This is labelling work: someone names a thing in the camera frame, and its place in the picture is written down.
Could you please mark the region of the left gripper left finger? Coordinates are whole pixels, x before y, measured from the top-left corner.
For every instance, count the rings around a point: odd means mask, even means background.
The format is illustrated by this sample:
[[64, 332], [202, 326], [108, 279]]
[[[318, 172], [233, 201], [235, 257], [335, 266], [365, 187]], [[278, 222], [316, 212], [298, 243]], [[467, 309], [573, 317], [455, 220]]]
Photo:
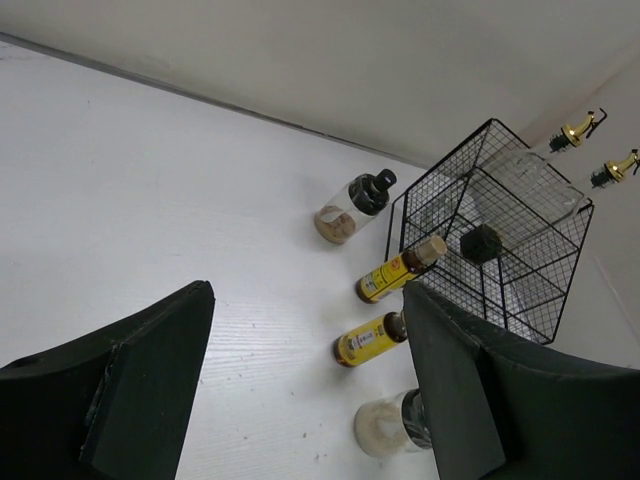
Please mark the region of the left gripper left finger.
[[194, 281], [2, 367], [2, 478], [175, 478], [214, 306]]

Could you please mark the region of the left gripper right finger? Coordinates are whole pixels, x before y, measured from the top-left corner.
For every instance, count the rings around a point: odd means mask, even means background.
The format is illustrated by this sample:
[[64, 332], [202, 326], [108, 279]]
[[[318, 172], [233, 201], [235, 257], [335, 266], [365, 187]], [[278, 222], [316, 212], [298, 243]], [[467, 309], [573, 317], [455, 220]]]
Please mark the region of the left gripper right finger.
[[635, 479], [639, 373], [536, 344], [412, 282], [408, 341], [443, 479]]

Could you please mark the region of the oil bottle with dark contents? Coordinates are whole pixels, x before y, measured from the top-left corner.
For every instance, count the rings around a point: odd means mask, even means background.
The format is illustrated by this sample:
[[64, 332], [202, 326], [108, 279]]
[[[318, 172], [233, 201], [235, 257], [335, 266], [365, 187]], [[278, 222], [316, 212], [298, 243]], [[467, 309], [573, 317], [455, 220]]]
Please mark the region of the oil bottle with dark contents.
[[481, 170], [470, 185], [480, 225], [460, 239], [462, 256], [483, 264], [513, 251], [573, 219], [597, 195], [639, 169], [639, 150], [607, 161], [581, 181], [541, 183], [547, 163], [537, 154], [511, 158]]

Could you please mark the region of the clear oil bottle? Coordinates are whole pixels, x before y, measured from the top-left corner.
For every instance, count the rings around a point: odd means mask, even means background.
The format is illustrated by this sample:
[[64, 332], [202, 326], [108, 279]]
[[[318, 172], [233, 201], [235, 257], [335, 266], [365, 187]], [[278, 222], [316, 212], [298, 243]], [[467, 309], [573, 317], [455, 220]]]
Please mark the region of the clear oil bottle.
[[567, 181], [550, 181], [545, 176], [555, 163], [582, 146], [606, 121], [604, 109], [590, 110], [579, 124], [566, 124], [547, 140], [528, 149], [505, 150], [481, 165], [481, 171], [509, 197], [522, 202], [550, 224], [569, 217], [582, 203], [581, 191]]

